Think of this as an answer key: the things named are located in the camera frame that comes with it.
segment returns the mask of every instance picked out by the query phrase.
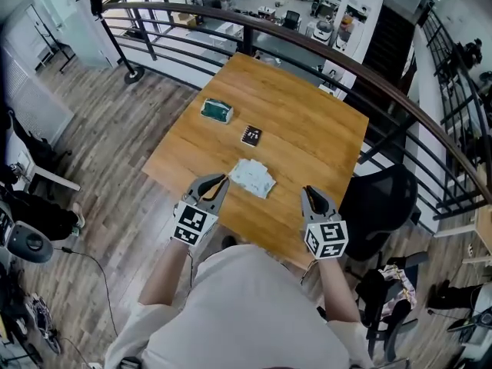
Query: perforated white panel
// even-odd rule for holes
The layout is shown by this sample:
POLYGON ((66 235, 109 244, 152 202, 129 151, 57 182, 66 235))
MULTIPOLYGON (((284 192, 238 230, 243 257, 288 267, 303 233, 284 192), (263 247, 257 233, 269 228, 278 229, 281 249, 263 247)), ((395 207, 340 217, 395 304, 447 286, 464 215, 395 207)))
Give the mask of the perforated white panel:
POLYGON ((26 131, 54 144, 73 114, 57 103, 48 90, 22 70, 9 53, 4 53, 7 105, 26 131))

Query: forearm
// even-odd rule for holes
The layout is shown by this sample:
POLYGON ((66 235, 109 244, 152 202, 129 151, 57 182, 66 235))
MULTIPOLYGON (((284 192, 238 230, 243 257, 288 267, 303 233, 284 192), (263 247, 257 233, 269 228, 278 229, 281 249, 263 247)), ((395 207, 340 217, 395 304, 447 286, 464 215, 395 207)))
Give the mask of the forearm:
POLYGON ((144 305, 171 306, 186 262, 188 245, 171 239, 140 293, 138 302, 144 305))
POLYGON ((318 261, 327 320, 360 322, 361 316, 336 258, 318 261))

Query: staircase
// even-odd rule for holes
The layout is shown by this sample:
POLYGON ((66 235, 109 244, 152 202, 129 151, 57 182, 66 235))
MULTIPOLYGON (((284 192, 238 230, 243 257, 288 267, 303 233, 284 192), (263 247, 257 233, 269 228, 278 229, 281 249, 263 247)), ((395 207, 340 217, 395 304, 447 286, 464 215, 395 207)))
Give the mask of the staircase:
MULTIPOLYGON (((383 5, 369 49, 362 64, 398 87, 414 37, 414 29, 415 26, 409 21, 383 5)), ((352 89, 383 111, 388 111, 391 99, 381 91, 366 85, 360 79, 355 81, 352 89)), ((367 107, 357 98, 347 95, 344 101, 368 116, 371 124, 377 126, 380 130, 388 133, 394 127, 385 117, 367 107)), ((406 118, 403 115, 394 117, 398 121, 403 121, 406 118)), ((380 139, 381 136, 378 133, 367 130, 366 141, 369 145, 377 143, 380 139)), ((404 146, 404 138, 401 139, 401 145, 404 146)), ((394 146, 385 149, 382 153, 394 163, 403 161, 403 154, 394 146)))

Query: brown handrail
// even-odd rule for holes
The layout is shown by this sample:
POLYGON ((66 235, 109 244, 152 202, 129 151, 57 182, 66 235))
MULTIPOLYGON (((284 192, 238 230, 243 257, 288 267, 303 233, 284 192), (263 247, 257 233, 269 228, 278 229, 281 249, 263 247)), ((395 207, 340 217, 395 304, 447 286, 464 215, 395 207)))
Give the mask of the brown handrail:
POLYGON ((405 111, 414 116, 419 123, 421 123, 437 140, 459 161, 463 166, 463 169, 470 175, 471 180, 475 186, 480 190, 484 199, 489 204, 492 204, 492 194, 488 191, 486 184, 484 184, 478 177, 477 171, 473 165, 468 161, 467 157, 453 142, 451 137, 442 130, 442 128, 431 119, 422 109, 412 102, 406 95, 395 88, 392 84, 376 74, 374 71, 367 67, 357 63, 355 60, 347 57, 346 55, 335 51, 334 49, 327 47, 326 45, 317 42, 312 38, 308 38, 298 32, 292 31, 288 28, 275 25, 272 22, 265 21, 264 19, 254 18, 247 15, 238 14, 231 11, 225 11, 217 8, 202 7, 200 5, 187 5, 178 3, 163 3, 163 2, 120 2, 104 4, 104 10, 109 9, 152 9, 162 10, 168 12, 183 12, 192 15, 202 15, 209 18, 215 18, 225 22, 235 23, 244 27, 249 27, 260 32, 273 35, 285 41, 307 49, 316 55, 326 58, 331 62, 341 66, 348 70, 352 74, 359 78, 364 79, 367 83, 381 90, 386 95, 389 95, 399 105, 401 105, 405 111))

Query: curved handrail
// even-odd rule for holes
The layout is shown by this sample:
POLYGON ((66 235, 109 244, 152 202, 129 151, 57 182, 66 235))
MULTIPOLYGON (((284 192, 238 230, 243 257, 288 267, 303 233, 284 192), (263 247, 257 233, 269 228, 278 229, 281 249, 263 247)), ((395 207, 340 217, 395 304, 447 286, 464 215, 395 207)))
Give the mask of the curved handrail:
MULTIPOLYGON (((478 121, 480 123, 480 131, 482 133, 488 133, 490 128, 488 127, 487 119, 484 117, 484 113, 482 113, 483 111, 480 108, 480 102, 478 100, 478 94, 475 90, 475 84, 468 74, 468 69, 464 64, 463 58, 461 57, 461 53, 458 51, 456 44, 454 43, 454 41, 451 38, 447 29, 444 27, 443 22, 440 21, 436 12, 433 9, 431 9, 430 11, 434 15, 434 17, 436 18, 436 20, 440 26, 440 32, 443 32, 446 35, 447 40, 452 45, 453 53, 457 56, 458 64, 459 64, 460 69, 461 69, 461 74, 467 80, 468 86, 470 87, 471 96, 473 97, 475 108, 477 109, 478 121)), ((485 163, 485 168, 486 168, 486 173, 487 173, 487 186, 490 187, 490 180, 492 179, 492 167, 490 165, 491 164, 490 161, 492 160, 492 152, 490 151, 489 141, 484 141, 484 147, 485 147, 485 157, 487 159, 487 161, 485 163)))
POLYGON ((406 95, 395 88, 392 84, 376 74, 374 71, 367 67, 357 63, 346 55, 335 51, 326 45, 317 42, 314 39, 308 38, 298 32, 292 31, 288 28, 275 25, 269 21, 263 19, 254 18, 248 15, 238 14, 236 12, 225 11, 217 8, 202 7, 200 5, 187 5, 179 3, 164 3, 164 2, 119 2, 104 4, 103 9, 151 9, 162 10, 168 12, 183 12, 191 15, 203 15, 209 18, 215 18, 225 22, 235 23, 244 27, 249 27, 260 32, 273 35, 283 39, 291 44, 300 46, 307 49, 316 55, 330 60, 340 67, 348 70, 352 74, 359 78, 364 79, 367 83, 379 89, 386 95, 389 95, 400 106, 402 106, 406 112, 414 116, 416 120, 421 123, 431 134, 437 138, 437 140, 460 162, 463 169, 469 174, 470 179, 473 181, 477 189, 484 196, 484 199, 492 204, 492 193, 487 189, 487 186, 479 179, 477 171, 473 165, 453 142, 451 137, 442 130, 442 128, 431 119, 417 104, 412 102, 406 95))

